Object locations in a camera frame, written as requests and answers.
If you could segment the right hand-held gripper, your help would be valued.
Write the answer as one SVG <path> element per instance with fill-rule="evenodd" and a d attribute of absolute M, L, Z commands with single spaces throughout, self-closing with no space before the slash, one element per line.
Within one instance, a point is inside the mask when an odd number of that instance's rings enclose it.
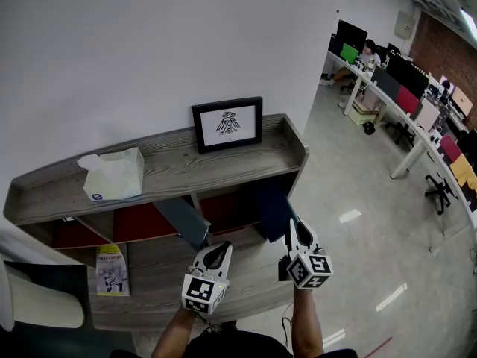
<path fill-rule="evenodd" d="M 293 251 L 297 239 L 297 248 L 303 253 Z M 296 289 L 317 289 L 334 275 L 330 256 L 316 254 L 320 249 L 318 235 L 304 220 L 297 224 L 289 219 L 285 234 L 285 245 L 289 255 L 278 262 L 279 281 L 291 281 Z"/>

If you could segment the blue book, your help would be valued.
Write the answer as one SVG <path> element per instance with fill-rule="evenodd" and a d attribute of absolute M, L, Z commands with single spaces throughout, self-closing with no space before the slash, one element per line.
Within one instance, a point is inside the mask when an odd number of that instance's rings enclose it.
<path fill-rule="evenodd" d="M 290 219 L 297 220 L 288 196 L 273 178 L 257 183 L 253 203 L 261 222 L 261 232 L 270 243 L 281 239 L 290 230 Z"/>

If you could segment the teal hardcover book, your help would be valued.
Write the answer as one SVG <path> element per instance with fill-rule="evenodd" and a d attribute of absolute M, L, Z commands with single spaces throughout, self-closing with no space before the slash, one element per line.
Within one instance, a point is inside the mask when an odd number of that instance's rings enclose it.
<path fill-rule="evenodd" d="M 207 237 L 211 223 L 185 199 L 171 198 L 155 201 L 153 205 L 195 251 L 209 245 Z"/>

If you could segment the wooden shelf unit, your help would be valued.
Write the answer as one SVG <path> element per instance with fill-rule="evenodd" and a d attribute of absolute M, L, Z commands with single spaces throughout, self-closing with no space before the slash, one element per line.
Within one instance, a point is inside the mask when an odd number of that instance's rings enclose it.
<path fill-rule="evenodd" d="M 122 201 L 93 201 L 83 190 L 86 172 L 70 157 L 14 178 L 3 215 L 36 240 L 53 247 L 55 221 L 72 217 L 96 239 L 114 243 L 114 211 L 154 201 L 190 196 L 263 178 L 284 176 L 290 195 L 309 157 L 309 147 L 285 114 L 262 119 L 262 142 L 220 151 L 199 152 L 194 128 L 120 142 L 95 150 L 108 154 L 138 147 L 145 161 L 142 194 Z"/>

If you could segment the yellow-green magazine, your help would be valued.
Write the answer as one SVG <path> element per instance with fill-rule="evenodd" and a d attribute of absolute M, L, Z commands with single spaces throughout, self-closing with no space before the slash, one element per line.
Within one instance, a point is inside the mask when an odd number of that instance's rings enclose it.
<path fill-rule="evenodd" d="M 98 246 L 96 248 L 95 272 L 98 295 L 130 296 L 127 246 L 125 244 Z"/>

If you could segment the grey wooden desk with hutch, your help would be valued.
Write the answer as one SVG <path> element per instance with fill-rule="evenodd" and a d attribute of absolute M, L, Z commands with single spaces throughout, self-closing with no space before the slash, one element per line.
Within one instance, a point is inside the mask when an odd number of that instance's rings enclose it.
<path fill-rule="evenodd" d="M 285 177 L 271 178 L 285 192 Z M 260 229 L 253 203 L 253 191 L 259 181 L 221 193 L 199 194 L 199 207 L 188 195 L 175 197 L 185 199 L 211 223 L 209 243 L 230 241 L 233 246 L 230 287 L 212 316 L 216 322 L 272 310 L 292 299 L 291 284 L 278 278 L 277 265 L 285 247 L 279 240 L 270 243 Z M 166 326 L 180 303 L 183 277 L 195 251 L 153 202 L 114 211 L 114 243 L 96 239 L 94 233 L 72 217 L 55 221 L 53 228 L 53 247 L 44 245 L 83 263 L 89 271 L 90 288 L 95 287 L 95 249 L 109 244 L 127 246 L 130 296 L 103 296 L 96 291 L 89 295 L 93 324 L 98 329 L 149 331 Z"/>

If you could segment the long white office desk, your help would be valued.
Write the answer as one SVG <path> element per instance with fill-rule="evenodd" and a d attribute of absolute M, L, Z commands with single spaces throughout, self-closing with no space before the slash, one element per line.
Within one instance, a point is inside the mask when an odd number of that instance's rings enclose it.
<path fill-rule="evenodd" d="M 342 60 L 338 55 L 332 53 L 330 50 L 327 51 L 327 57 L 333 61 L 333 63 L 338 64 L 339 66 L 343 66 L 348 69 L 350 72 L 354 73 L 357 77 L 356 85 L 353 88 L 353 91 L 348 99 L 347 106 L 344 109 L 344 115 L 348 116 L 353 105 L 354 99 L 358 92 L 358 88 L 361 86 L 361 82 L 364 81 L 367 84 L 367 88 L 373 91 L 377 97 L 379 97 L 384 104 L 387 106 L 388 109 L 392 110 L 397 114 L 400 118 L 402 118 L 412 129 L 416 136 L 417 141 L 414 142 L 413 148 L 409 151 L 409 153 L 405 156 L 402 162 L 392 171 L 391 178 L 394 179 L 400 175 L 402 175 L 406 169 L 411 169 L 415 162 L 419 158 L 421 158 L 425 151 L 428 151 L 430 155 L 435 159 L 437 162 L 437 166 L 443 171 L 445 178 L 447 179 L 449 185 L 452 188 L 452 191 L 458 195 L 458 198 L 464 205 L 465 212 L 467 214 L 468 219 L 470 220 L 470 224 L 472 229 L 477 232 L 477 209 L 471 210 L 470 209 L 470 201 L 465 198 L 464 192 L 462 191 L 462 187 L 459 186 L 455 176 L 453 175 L 451 169 L 445 163 L 443 154 L 440 154 L 437 150 L 437 145 L 434 145 L 429 135 L 426 134 L 421 128 L 417 126 L 417 123 L 413 121 L 409 114 L 405 113 L 394 101 L 391 97 L 385 94 L 377 85 L 376 82 L 372 82 L 370 79 L 370 75 L 366 72 L 362 72 L 360 68 L 357 66 L 349 64 L 347 61 Z"/>

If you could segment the black computer monitor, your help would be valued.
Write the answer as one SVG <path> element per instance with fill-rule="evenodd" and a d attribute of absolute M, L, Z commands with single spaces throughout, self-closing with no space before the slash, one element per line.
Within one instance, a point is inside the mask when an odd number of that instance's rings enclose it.
<path fill-rule="evenodd" d="M 421 100 L 429 85 L 427 74 L 414 63 L 394 51 L 388 53 L 389 60 L 385 71 L 404 86 L 418 100 Z"/>
<path fill-rule="evenodd" d="M 335 38 L 337 41 L 347 44 L 356 49 L 359 53 L 362 53 L 367 39 L 367 32 L 349 22 L 339 19 Z"/>

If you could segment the person's black shirt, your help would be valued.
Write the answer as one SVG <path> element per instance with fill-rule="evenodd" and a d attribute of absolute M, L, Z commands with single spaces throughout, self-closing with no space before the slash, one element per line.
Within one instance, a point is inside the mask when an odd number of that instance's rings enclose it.
<path fill-rule="evenodd" d="M 244 330 L 205 333 L 190 341 L 180 358 L 294 358 L 275 338 Z"/>

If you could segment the white tissue box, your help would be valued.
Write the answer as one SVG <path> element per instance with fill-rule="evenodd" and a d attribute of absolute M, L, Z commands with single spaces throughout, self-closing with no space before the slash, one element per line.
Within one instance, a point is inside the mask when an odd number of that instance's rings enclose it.
<path fill-rule="evenodd" d="M 91 201 L 118 201 L 142 194 L 145 161 L 139 148 L 81 157 L 87 170 L 83 190 Z"/>

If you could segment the black framed bird picture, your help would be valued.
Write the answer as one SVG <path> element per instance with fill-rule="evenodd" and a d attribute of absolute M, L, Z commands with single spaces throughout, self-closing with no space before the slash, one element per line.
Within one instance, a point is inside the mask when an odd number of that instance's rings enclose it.
<path fill-rule="evenodd" d="M 261 96 L 192 106 L 201 154 L 262 142 Z"/>

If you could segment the pale yellow storage box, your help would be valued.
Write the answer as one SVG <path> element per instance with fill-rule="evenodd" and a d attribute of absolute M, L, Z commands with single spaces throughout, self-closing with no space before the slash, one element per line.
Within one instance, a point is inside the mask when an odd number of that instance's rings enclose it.
<path fill-rule="evenodd" d="M 360 101 L 355 100 L 348 113 L 348 117 L 355 125 L 364 125 L 373 122 L 379 115 L 379 110 L 369 110 Z"/>

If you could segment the red divider panel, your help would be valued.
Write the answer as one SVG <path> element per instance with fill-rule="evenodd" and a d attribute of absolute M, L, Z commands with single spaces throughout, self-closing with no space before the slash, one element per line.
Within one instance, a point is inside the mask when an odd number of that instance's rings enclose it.
<path fill-rule="evenodd" d="M 397 93 L 396 103 L 406 114 L 413 115 L 419 107 L 420 100 L 406 87 L 401 86 Z"/>

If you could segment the yellow divider panel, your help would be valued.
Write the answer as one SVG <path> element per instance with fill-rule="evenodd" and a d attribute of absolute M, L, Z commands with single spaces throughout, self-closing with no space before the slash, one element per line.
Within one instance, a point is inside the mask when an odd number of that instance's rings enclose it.
<path fill-rule="evenodd" d="M 463 154 L 460 154 L 458 158 L 450 164 L 450 169 L 460 187 L 466 184 L 470 189 L 477 192 L 477 175 Z"/>

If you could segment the green divider panel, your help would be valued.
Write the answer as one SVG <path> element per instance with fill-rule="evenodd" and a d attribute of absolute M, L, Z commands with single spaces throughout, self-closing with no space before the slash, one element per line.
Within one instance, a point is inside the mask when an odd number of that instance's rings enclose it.
<path fill-rule="evenodd" d="M 339 54 L 339 57 L 342 60 L 345 60 L 349 64 L 353 65 L 356 61 L 356 59 L 359 56 L 359 51 L 353 48 L 352 46 L 344 43 L 343 47 L 341 49 L 341 52 Z"/>

